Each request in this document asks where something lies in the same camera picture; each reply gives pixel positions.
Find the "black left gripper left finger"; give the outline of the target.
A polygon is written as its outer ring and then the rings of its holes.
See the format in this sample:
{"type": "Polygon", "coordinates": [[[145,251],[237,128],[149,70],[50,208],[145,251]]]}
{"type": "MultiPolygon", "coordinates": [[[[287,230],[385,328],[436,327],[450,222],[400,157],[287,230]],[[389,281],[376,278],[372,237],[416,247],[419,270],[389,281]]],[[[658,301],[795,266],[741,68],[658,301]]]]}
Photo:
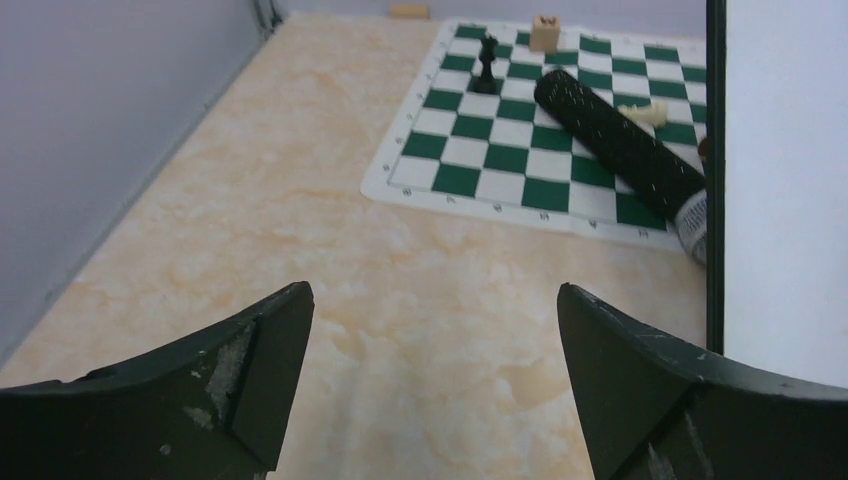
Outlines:
{"type": "Polygon", "coordinates": [[[1,392],[5,479],[262,479],[277,468],[309,283],[71,382],[1,392]]]}

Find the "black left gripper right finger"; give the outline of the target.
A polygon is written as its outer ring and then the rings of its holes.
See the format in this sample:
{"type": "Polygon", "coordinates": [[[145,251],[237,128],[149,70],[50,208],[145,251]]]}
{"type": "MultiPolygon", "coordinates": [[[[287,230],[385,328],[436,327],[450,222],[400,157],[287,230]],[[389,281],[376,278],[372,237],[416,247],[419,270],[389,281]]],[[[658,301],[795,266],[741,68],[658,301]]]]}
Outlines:
{"type": "Polygon", "coordinates": [[[843,479],[847,392],[757,369],[566,283],[561,342],[598,479],[843,479]]]}

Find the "white whiteboard black frame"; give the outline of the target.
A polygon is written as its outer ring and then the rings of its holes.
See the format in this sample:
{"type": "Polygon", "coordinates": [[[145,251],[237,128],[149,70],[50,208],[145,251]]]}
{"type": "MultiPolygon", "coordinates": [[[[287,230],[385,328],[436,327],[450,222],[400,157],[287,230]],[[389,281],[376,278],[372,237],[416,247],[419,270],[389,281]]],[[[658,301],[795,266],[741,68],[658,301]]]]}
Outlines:
{"type": "Polygon", "coordinates": [[[847,383],[847,5],[726,5],[724,352],[847,383]]]}

